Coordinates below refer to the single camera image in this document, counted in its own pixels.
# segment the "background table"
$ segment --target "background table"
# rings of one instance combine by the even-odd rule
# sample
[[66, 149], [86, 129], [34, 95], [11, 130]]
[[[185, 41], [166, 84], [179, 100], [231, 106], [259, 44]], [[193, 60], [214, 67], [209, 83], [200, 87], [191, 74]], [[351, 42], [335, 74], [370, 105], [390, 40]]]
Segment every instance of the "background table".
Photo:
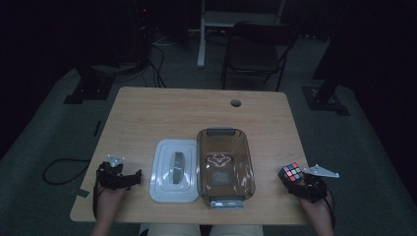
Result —
[[[230, 104], [239, 99], [240, 107]], [[248, 138], [255, 175], [255, 195], [242, 209], [215, 210], [198, 198], [190, 204], [159, 204], [149, 196], [156, 145], [163, 139], [195, 139], [200, 130], [227, 126]], [[143, 170], [119, 210], [119, 222], [200, 224], [305, 224], [297, 199], [287, 193], [278, 170], [307, 160], [284, 93], [178, 88], [121, 88], [114, 102], [82, 189], [92, 192], [95, 170], [106, 156], [126, 157], [124, 174]], [[77, 197], [75, 221], [94, 221], [92, 195]]]

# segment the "hand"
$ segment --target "hand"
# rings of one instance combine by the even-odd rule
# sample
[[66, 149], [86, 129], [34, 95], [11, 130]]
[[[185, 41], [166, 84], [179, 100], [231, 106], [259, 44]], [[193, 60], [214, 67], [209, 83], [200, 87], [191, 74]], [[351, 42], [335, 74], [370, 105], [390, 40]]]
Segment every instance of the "hand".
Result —
[[97, 182], [97, 185], [97, 215], [95, 227], [91, 235], [108, 235], [126, 189], [113, 191], [104, 189], [99, 182]]
[[[331, 197], [328, 195], [327, 200], [331, 205]], [[313, 204], [305, 199], [299, 199], [301, 207], [306, 212], [316, 233], [320, 236], [332, 236], [333, 228], [331, 225], [330, 210], [325, 200], [321, 199]]]

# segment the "white plastic piece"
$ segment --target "white plastic piece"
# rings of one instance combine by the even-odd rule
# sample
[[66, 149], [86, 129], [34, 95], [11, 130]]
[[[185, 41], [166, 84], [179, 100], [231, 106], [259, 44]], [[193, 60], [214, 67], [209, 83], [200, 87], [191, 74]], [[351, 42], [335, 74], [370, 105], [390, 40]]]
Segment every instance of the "white plastic piece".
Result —
[[304, 168], [304, 173], [316, 175], [316, 176], [323, 176], [323, 177], [331, 177], [331, 178], [339, 178], [338, 173], [333, 173], [329, 170], [326, 170], [316, 164], [316, 166], [310, 167], [310, 168]]
[[125, 161], [125, 157], [114, 157], [108, 154], [107, 160], [110, 163], [111, 167], [116, 167], [119, 164], [123, 163], [123, 161]]
[[[175, 169], [183, 176], [174, 178]], [[158, 203], [190, 203], [199, 197], [196, 140], [162, 140], [157, 144], [149, 194]]]

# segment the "transparent brown container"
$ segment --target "transparent brown container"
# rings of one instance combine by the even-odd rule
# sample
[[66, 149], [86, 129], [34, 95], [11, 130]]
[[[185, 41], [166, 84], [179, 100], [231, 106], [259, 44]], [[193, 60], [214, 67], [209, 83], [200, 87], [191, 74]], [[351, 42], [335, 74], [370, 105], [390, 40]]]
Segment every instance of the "transparent brown container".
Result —
[[255, 193], [245, 133], [208, 128], [198, 133], [197, 147], [199, 195], [211, 207], [242, 207]]

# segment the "person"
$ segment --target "person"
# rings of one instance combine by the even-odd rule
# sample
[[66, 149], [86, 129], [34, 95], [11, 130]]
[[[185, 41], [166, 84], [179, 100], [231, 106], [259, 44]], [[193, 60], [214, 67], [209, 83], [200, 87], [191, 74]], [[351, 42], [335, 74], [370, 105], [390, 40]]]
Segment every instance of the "person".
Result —
[[[110, 234], [117, 210], [122, 203], [126, 189], [113, 191], [103, 189], [98, 184], [98, 192], [100, 195], [97, 201], [96, 222], [90, 234], [91, 236]], [[299, 201], [316, 233], [319, 236], [332, 236], [331, 218], [328, 205], [325, 201], [320, 200], [314, 204], [304, 199], [299, 199]], [[200, 235], [200, 227], [195, 224], [151, 224], [148, 236], [183, 235], [180, 232], [187, 232], [184, 236]], [[211, 229], [210, 235], [263, 236], [264, 232], [261, 225], [215, 225]]]

